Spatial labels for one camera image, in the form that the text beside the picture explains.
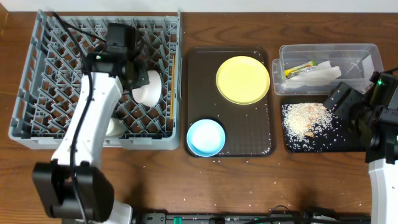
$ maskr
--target plastic crate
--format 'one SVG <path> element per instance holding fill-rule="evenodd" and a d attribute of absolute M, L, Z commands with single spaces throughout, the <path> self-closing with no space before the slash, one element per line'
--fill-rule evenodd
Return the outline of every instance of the plastic crate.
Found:
<path fill-rule="evenodd" d="M 104 146 L 125 149 L 175 149 L 180 144 L 182 74 L 182 20 L 178 16 L 65 16 L 67 22 L 104 38 L 109 22 L 129 24 L 140 30 L 149 45 L 150 70 L 164 81 L 162 100 L 154 107 L 136 104 L 123 95 L 113 117 L 128 128 L 121 138 L 106 138 Z M 71 30 L 83 52 L 99 40 Z M 31 149 L 56 149 L 64 137 L 80 94 L 80 55 L 58 21 L 37 13 L 21 84 L 12 114 L 9 137 Z M 174 96 L 172 65 L 175 56 Z M 174 99 L 174 115 L 170 102 Z"/>

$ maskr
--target wood grain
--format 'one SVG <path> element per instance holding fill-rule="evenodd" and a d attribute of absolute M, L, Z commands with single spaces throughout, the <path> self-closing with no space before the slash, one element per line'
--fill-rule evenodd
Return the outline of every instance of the wood grain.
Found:
<path fill-rule="evenodd" d="M 27 149 L 7 135 L 34 19 L 35 13 L 10 13 L 0 37 L 0 223 L 60 223 L 45 216 L 31 181 L 34 164 L 49 161 L 53 151 Z M 183 24 L 185 51 L 259 45 L 271 64 L 285 44 L 365 42 L 379 47 L 384 68 L 398 65 L 398 14 L 186 13 Z M 106 149 L 102 168 L 116 198 L 139 211 L 266 213 L 275 205 L 292 210 L 318 205 L 369 213 L 371 185 L 364 153 L 288 153 L 280 98 L 271 92 L 277 139 L 273 155 L 214 161 L 194 159 L 181 146 L 174 151 Z"/>

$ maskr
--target pile of grains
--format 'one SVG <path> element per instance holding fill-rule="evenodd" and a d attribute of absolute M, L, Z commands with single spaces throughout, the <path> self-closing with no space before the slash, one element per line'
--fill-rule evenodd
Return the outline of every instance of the pile of grains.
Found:
<path fill-rule="evenodd" d="M 294 141 L 303 141 L 306 136 L 314 137 L 331 128 L 333 115 L 321 103 L 284 105 L 282 112 L 286 134 L 295 138 Z"/>

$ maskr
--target white wall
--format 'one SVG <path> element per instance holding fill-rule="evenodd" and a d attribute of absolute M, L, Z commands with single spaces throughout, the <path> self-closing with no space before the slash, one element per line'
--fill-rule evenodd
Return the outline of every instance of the white wall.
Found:
<path fill-rule="evenodd" d="M 398 0 L 0 0 L 8 11 L 398 12 Z"/>

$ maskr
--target yellow plate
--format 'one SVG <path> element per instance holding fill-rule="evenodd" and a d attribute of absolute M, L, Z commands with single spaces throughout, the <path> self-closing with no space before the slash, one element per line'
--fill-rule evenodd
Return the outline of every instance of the yellow plate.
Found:
<path fill-rule="evenodd" d="M 226 60 L 218 69 L 216 84 L 229 101 L 248 105 L 261 100 L 269 89 L 269 74 L 258 60 L 238 56 Z"/>

